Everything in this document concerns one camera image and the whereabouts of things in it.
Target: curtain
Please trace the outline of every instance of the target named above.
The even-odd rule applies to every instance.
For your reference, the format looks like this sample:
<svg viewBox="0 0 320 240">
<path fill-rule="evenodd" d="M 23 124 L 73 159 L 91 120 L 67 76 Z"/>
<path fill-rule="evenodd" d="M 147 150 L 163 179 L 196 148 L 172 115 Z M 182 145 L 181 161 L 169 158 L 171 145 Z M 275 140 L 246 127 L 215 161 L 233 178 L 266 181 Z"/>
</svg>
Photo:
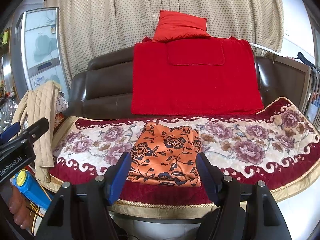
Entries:
<svg viewBox="0 0 320 240">
<path fill-rule="evenodd" d="M 208 19 L 215 37 L 246 39 L 279 51 L 283 39 L 282 0 L 45 0 L 60 7 L 62 59 L 68 83 L 102 54 L 152 37 L 160 9 Z"/>
</svg>

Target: human hand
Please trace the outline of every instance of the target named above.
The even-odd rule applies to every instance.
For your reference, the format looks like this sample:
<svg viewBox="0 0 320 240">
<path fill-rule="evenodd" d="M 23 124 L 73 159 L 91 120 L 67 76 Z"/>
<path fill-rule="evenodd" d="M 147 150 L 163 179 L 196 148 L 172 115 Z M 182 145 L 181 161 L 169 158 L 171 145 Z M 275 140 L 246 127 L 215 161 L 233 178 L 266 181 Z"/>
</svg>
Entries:
<svg viewBox="0 0 320 240">
<path fill-rule="evenodd" d="M 15 186 L 12 186 L 12 197 L 9 201 L 9 210 L 13 214 L 13 220 L 17 225 L 20 225 L 22 229 L 30 227 L 30 211 L 27 209 L 26 200 Z"/>
</svg>

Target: beige quilted jacket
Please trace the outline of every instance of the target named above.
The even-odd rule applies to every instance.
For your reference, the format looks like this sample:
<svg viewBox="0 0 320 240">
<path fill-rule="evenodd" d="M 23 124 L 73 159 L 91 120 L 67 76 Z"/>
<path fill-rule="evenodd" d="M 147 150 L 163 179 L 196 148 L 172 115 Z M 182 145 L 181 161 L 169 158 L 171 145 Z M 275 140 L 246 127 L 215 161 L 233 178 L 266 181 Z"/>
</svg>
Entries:
<svg viewBox="0 0 320 240">
<path fill-rule="evenodd" d="M 60 85 L 53 81 L 47 81 L 36 90 L 27 91 L 12 119 L 12 123 L 20 123 L 20 133 L 27 117 L 28 125 L 32 125 L 42 117 L 48 119 L 49 130 L 34 143 L 33 148 L 36 154 L 36 178 L 45 182 L 50 182 L 49 168 L 54 166 L 51 143 L 56 114 L 56 100 L 60 90 Z"/>
</svg>

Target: brown leather sofa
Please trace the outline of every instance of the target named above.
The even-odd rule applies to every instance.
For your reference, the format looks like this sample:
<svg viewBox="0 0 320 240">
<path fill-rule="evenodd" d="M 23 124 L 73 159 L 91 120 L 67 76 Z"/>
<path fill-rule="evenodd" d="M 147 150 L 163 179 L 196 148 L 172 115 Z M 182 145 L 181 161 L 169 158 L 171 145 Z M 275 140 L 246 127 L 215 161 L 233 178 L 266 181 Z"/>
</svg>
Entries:
<svg viewBox="0 0 320 240">
<path fill-rule="evenodd" d="M 133 47 L 92 59 L 88 64 L 88 70 L 74 77 L 69 95 L 69 108 L 64 114 L 90 119 L 137 117 L 131 114 L 132 61 Z M 278 73 L 279 69 L 274 61 L 257 57 L 255 63 L 264 106 L 279 96 L 286 96 L 279 79 L 283 74 Z M 289 99 L 300 102 L 301 95 L 295 97 Z"/>
</svg>

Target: pillow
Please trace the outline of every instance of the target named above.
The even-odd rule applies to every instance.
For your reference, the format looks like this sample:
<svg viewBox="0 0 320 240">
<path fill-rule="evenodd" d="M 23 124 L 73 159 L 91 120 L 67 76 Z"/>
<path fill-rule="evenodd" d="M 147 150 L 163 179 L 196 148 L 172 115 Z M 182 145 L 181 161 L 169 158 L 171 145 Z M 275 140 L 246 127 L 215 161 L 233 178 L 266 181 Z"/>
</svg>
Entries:
<svg viewBox="0 0 320 240">
<path fill-rule="evenodd" d="M 160 11 L 159 23 L 152 41 L 172 41 L 183 38 L 210 37 L 207 19 L 180 12 Z"/>
</svg>

